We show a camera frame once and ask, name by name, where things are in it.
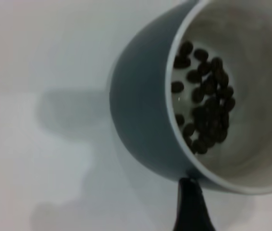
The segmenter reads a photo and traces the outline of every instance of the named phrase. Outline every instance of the mug rim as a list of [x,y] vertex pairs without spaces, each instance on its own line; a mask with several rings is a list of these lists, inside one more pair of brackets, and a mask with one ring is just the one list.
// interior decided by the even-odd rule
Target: mug rim
[[168,119],[170,121],[172,131],[174,136],[176,137],[179,146],[181,147],[182,151],[185,153],[189,161],[197,168],[206,178],[213,181],[217,185],[222,186],[230,191],[242,193],[242,194],[268,194],[272,193],[272,186],[269,187],[246,187],[237,185],[234,183],[229,182],[228,180],[218,176],[214,172],[208,170],[197,158],[192,154],[188,146],[186,145],[182,134],[177,126],[177,122],[175,120],[175,115],[173,113],[173,103],[171,97],[171,78],[173,72],[173,62],[181,43],[181,39],[186,32],[187,28],[191,24],[191,22],[196,18],[196,16],[206,7],[208,6],[212,0],[201,0],[198,1],[195,6],[191,9],[190,12],[187,13],[186,17],[182,21],[181,25],[179,26],[173,42],[171,44],[171,48],[168,54],[168,59],[166,63],[166,71],[165,71],[165,97],[166,97],[166,107],[167,107],[167,114]]

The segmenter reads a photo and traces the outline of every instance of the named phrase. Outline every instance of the white surface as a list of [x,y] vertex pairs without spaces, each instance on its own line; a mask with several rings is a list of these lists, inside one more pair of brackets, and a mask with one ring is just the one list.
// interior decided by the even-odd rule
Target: white surface
[[[174,0],[0,0],[0,231],[170,231],[177,184],[108,112],[115,58]],[[272,195],[204,191],[218,231],[272,230]]]

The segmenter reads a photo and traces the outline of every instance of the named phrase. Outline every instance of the ceramic mug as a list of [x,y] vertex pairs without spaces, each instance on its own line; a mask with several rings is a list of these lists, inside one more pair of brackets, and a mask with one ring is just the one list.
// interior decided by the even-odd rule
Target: ceramic mug
[[[190,152],[173,111],[173,62],[186,39],[223,58],[235,89],[228,137],[203,157]],[[176,230],[191,224],[214,229],[196,181],[237,193],[272,193],[272,1],[189,0],[160,16],[121,54],[110,105],[129,152],[158,174],[181,179]],[[200,211],[194,213],[199,219],[188,218],[190,208]]]

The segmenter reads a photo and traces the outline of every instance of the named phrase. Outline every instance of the roasted coffee bean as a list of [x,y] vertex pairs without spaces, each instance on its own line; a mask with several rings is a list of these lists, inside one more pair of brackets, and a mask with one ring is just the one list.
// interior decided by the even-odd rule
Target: roasted coffee bean
[[224,129],[229,128],[229,114],[228,113],[225,113],[224,115],[222,115],[221,122]]
[[175,114],[175,120],[178,126],[182,126],[185,123],[184,116],[182,114]]
[[184,90],[184,84],[180,81],[171,83],[171,92],[172,93],[181,93]]
[[195,88],[192,92],[192,100],[194,103],[200,103],[204,98],[204,93],[201,88]]
[[176,56],[174,59],[173,67],[175,69],[185,69],[190,67],[190,59],[183,56]]
[[198,66],[198,72],[200,75],[205,76],[211,71],[211,63],[209,62],[202,62]]
[[233,96],[234,90],[232,87],[227,87],[227,88],[221,88],[217,90],[217,96],[222,98],[222,99],[227,99],[231,98]]
[[208,107],[209,109],[216,109],[219,107],[220,103],[217,98],[211,97],[205,101],[204,105]]
[[219,84],[223,81],[225,75],[226,73],[223,69],[217,69],[214,71],[214,78]]
[[179,53],[181,56],[186,57],[189,54],[191,54],[193,48],[194,48],[193,44],[190,41],[186,41],[185,43],[182,44]]
[[235,106],[235,99],[230,98],[224,102],[224,109],[226,112],[230,112]]
[[206,110],[204,107],[195,107],[192,110],[192,116],[195,120],[205,120],[207,118]]
[[214,75],[209,75],[208,78],[206,79],[207,81],[210,81],[214,85],[215,91],[217,90],[218,82],[214,78]]
[[209,54],[204,49],[196,49],[194,52],[194,57],[198,59],[200,62],[205,62],[207,61]]
[[197,70],[191,70],[187,73],[186,79],[190,83],[201,83],[202,78]]
[[190,139],[190,137],[184,137],[184,140],[185,140],[185,143],[187,144],[187,146],[189,147],[190,151],[191,151],[193,154],[195,154],[196,151],[195,151],[195,149],[194,149],[194,147],[193,147],[193,142],[192,142],[192,140]]
[[215,57],[211,61],[211,67],[212,71],[216,71],[217,69],[222,69],[223,68],[223,61],[219,57]]
[[215,84],[210,79],[205,80],[201,84],[201,88],[202,88],[204,94],[206,94],[206,95],[213,95],[216,91]]
[[199,140],[204,142],[205,145],[208,147],[208,148],[211,148],[214,146],[215,144],[215,141],[212,140],[210,137],[206,136],[206,135],[203,135],[203,134],[200,134],[199,135]]
[[224,142],[224,140],[227,138],[227,135],[228,135],[227,130],[219,131],[216,142],[218,142],[218,143]]
[[220,123],[219,119],[217,119],[217,118],[212,119],[209,122],[209,127],[212,129],[219,129],[221,127],[221,123]]
[[205,143],[200,140],[195,140],[193,142],[193,148],[198,154],[205,154],[208,151],[208,148],[206,147]]
[[192,136],[195,132],[195,125],[192,123],[189,123],[185,126],[185,128],[183,129],[183,136]]
[[219,82],[219,84],[220,84],[221,88],[226,88],[228,86],[229,76],[226,73],[224,73],[224,75],[223,75],[221,81]]

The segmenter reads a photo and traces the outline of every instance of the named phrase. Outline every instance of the black object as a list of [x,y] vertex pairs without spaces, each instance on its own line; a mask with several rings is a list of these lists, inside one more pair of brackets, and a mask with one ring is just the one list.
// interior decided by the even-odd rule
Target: black object
[[175,69],[185,69],[190,66],[190,59],[184,56],[176,56],[174,59],[173,67]]
[[217,69],[222,69],[223,68],[223,61],[219,57],[215,57],[211,60],[211,67],[212,71],[216,71]]
[[230,98],[224,102],[224,109],[226,112],[232,111],[234,106],[235,106],[235,99],[234,98]]
[[201,140],[195,140],[193,142],[193,148],[198,154],[205,154],[208,151],[206,144]]
[[184,90],[184,84],[180,81],[171,83],[171,92],[172,93],[181,93]]
[[193,44],[190,41],[186,41],[185,43],[182,44],[179,53],[183,57],[188,56],[193,51],[193,48],[194,48]]
[[175,120],[176,120],[178,126],[182,126],[185,123],[185,119],[182,114],[175,114]]
[[183,130],[183,137],[190,137],[194,134],[195,132],[195,125],[192,123],[189,123],[185,126]]
[[173,231],[215,231],[196,180],[179,181],[178,212]]
[[191,70],[187,73],[186,79],[190,83],[201,83],[202,77],[197,70]]
[[192,100],[194,103],[200,103],[204,98],[204,93],[201,88],[195,88],[192,92]]
[[194,57],[200,62],[205,62],[209,57],[209,53],[204,49],[196,49],[194,52]]
[[200,63],[197,70],[200,75],[205,76],[211,71],[211,63],[209,62]]

